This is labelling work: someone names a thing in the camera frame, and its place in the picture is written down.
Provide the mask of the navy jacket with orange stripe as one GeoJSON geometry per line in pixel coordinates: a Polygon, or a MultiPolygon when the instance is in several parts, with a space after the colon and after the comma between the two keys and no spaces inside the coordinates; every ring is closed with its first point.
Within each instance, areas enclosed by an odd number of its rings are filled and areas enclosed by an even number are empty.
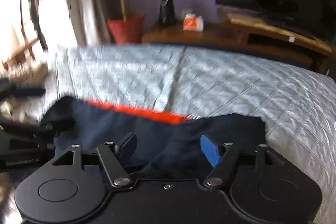
{"type": "Polygon", "coordinates": [[[203,134],[250,154],[266,142],[262,119],[240,114],[193,119],[65,96],[47,110],[42,122],[64,119],[73,119],[75,126],[55,139],[57,155],[72,144],[89,150],[134,132],[137,148],[124,168],[136,178],[205,178],[212,166],[201,151],[203,134]]]}

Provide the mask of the grey quilted bedspread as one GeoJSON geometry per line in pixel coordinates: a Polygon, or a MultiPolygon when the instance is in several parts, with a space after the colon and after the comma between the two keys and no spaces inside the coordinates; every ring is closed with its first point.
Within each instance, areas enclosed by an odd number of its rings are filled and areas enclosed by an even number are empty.
{"type": "Polygon", "coordinates": [[[202,118],[260,117],[266,141],[320,186],[316,223],[335,223],[335,82],[289,64],[183,46],[102,46],[46,57],[38,118],[62,96],[202,118]]]}

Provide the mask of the red plant pot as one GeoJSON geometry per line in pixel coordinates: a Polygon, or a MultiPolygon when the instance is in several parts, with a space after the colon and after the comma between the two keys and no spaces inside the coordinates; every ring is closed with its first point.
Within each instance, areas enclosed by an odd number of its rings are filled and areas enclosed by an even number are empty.
{"type": "Polygon", "coordinates": [[[132,16],[126,21],[123,19],[108,19],[106,25],[116,44],[139,44],[142,39],[144,18],[144,14],[138,14],[132,16]]]}

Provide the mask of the wooden tv shelf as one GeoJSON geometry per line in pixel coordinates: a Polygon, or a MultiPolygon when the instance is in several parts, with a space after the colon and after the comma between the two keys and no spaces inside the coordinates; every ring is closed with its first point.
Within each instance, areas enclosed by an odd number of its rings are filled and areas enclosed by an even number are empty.
{"type": "Polygon", "coordinates": [[[180,44],[212,48],[277,60],[326,74],[332,49],[318,38],[306,37],[264,22],[260,18],[234,13],[221,15],[219,23],[205,24],[202,32],[185,31],[177,23],[152,26],[142,43],[180,44]]]}

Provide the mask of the orange white small box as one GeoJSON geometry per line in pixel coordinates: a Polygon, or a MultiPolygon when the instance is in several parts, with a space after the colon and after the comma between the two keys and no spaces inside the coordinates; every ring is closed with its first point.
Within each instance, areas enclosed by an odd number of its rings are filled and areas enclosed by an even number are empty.
{"type": "Polygon", "coordinates": [[[204,30],[204,20],[202,16],[187,13],[183,20],[184,31],[202,32],[204,30]]]}

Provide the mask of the black cylindrical speaker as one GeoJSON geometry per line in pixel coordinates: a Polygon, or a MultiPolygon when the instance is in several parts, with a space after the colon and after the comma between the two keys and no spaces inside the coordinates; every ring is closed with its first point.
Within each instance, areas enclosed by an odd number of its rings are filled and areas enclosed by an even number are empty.
{"type": "Polygon", "coordinates": [[[158,0],[160,26],[171,26],[177,22],[175,17],[174,0],[158,0]]]}

